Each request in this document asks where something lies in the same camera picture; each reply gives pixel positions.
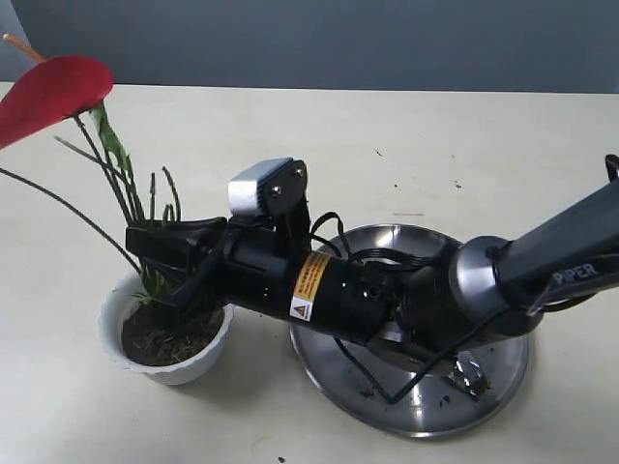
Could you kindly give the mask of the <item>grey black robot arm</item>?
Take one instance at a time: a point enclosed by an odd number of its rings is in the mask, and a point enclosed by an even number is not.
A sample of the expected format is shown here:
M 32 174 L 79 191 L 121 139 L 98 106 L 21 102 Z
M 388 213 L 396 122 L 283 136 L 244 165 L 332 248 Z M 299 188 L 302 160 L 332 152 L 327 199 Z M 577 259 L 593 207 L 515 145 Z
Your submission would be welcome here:
M 359 345 L 430 356 L 534 330 L 618 283 L 618 158 L 608 183 L 514 241 L 440 236 L 429 253 L 312 249 L 307 168 L 267 159 L 229 181 L 230 217 L 129 226 L 126 247 L 167 280 L 165 324 L 234 304 Z

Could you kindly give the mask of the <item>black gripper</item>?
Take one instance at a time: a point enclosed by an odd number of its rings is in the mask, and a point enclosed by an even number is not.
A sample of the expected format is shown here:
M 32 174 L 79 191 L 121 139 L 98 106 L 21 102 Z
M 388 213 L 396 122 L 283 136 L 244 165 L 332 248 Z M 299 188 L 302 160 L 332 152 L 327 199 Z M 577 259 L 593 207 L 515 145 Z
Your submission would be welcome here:
M 274 231 L 229 233 L 225 217 L 128 226 L 126 250 L 174 286 L 153 300 L 157 322 L 184 322 L 213 293 L 229 304 L 366 345 L 393 318 L 396 278 L 370 265 L 294 244 Z

